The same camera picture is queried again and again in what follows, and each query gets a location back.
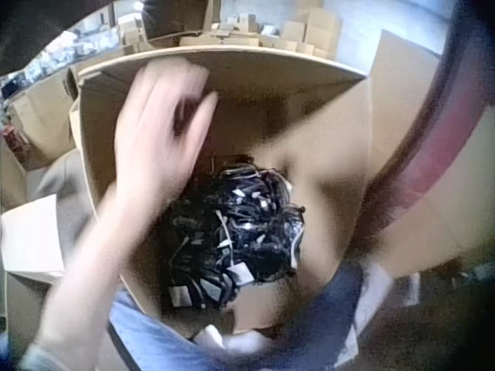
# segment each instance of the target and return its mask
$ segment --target tangled black cable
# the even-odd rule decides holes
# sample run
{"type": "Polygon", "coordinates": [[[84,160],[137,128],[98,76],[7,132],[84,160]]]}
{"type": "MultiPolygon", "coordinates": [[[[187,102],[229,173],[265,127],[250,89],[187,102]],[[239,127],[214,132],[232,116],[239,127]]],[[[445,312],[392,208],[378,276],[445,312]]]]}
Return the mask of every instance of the tangled black cable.
{"type": "Polygon", "coordinates": [[[289,190],[276,170],[235,163],[175,201],[163,220],[175,251],[172,304],[219,308],[240,286],[293,274],[304,208],[290,203],[289,190]]]}

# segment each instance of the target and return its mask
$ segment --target floor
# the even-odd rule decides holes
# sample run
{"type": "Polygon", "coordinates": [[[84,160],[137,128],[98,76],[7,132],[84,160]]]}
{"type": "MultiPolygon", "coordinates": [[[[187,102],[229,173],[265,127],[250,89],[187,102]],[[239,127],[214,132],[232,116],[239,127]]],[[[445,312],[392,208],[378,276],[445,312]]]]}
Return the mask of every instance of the floor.
{"type": "MultiPolygon", "coordinates": [[[[452,8],[451,0],[429,0],[452,8]]],[[[251,12],[258,23],[271,23],[278,28],[292,17],[296,0],[222,0],[221,18],[240,12],[251,12]]],[[[337,50],[337,62],[368,73],[382,29],[417,43],[436,54],[442,54],[449,21],[423,6],[406,0],[326,0],[343,19],[337,50]]]]}

